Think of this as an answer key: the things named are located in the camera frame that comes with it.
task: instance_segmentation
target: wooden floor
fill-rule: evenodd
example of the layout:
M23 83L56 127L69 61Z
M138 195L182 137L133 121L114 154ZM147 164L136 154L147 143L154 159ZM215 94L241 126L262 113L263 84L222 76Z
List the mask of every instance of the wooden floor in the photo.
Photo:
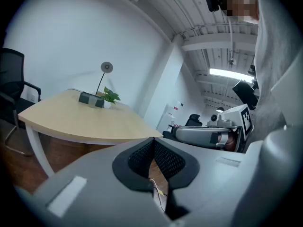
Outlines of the wooden floor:
M12 127L11 124L0 120L0 154L13 184L33 193L35 189L47 179L47 175L35 155L32 157L24 157L4 147L4 138ZM89 152L111 147L74 143L43 134L40 134L40 140L45 155L55 172ZM22 129L20 133L16 131L13 134L9 145L22 151L31 152L26 131ZM158 188L167 194L168 183L155 161L152 162L150 167L150 178L154 179Z

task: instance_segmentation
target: ceiling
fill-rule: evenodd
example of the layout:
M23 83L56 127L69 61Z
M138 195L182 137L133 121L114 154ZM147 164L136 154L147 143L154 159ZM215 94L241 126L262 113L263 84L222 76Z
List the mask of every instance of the ceiling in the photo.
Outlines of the ceiling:
M157 15L148 14L171 40L174 35L181 35L185 42L195 37L208 34L229 33L229 25L226 16L221 10L211 13L208 10L206 0L138 0L133 1L145 13L146 6L152 7ZM233 33L245 35L257 35L258 26L245 22L233 22ZM223 105L227 108L241 105L241 101L232 90L231 80L226 88L226 79L209 75L210 68L232 70L244 73L254 63L254 45L250 51L234 49L235 65L228 68L229 49L226 46L216 45L216 48L202 48L187 51L186 65L192 71L193 77L205 97L205 103L210 106L219 105L223 99Z

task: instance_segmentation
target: curved table top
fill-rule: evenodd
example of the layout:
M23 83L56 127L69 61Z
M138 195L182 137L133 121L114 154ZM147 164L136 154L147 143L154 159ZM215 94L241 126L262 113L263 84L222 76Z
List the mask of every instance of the curved table top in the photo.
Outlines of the curved table top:
M71 141L118 144L162 136L127 105L90 107L79 96L79 91L64 91L19 113L19 119L38 132Z

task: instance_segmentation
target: white table leg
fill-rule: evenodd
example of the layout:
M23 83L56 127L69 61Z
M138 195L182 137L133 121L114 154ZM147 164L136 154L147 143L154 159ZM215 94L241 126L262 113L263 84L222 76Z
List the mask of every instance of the white table leg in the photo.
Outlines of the white table leg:
M31 126L26 125L27 135L29 142L33 148L33 151L35 153L35 156L37 157L40 165L42 166L45 173L50 177L54 175L53 169L51 165L49 165L49 162L45 156L45 153L43 151L40 138L38 135L38 132L35 131Z

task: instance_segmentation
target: fluorescent light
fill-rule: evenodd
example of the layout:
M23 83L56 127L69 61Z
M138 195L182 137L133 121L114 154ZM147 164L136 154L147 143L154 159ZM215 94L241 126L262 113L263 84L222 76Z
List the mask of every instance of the fluorescent light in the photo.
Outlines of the fluorescent light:
M244 74L237 73L237 72L233 72L233 71L229 71L229 70L219 70L219 69L211 68L209 72L210 72L211 75L217 75L217 76L228 77L228 78L235 78L235 79L247 81L249 83L251 83L251 81L254 79L251 76L244 75Z

